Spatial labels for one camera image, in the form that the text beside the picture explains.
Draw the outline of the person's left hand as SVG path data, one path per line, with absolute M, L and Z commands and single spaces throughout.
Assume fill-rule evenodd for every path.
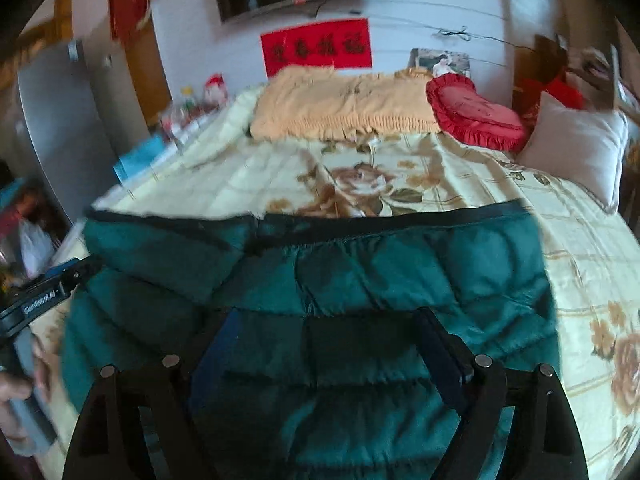
M 17 418 L 11 401 L 28 399 L 34 389 L 44 396 L 44 400 L 50 400 L 50 368 L 46 352 L 37 336 L 32 336 L 32 357 L 35 365 L 32 379 L 13 376 L 6 370 L 0 373 L 1 431 L 12 445 L 28 443 L 29 436 Z

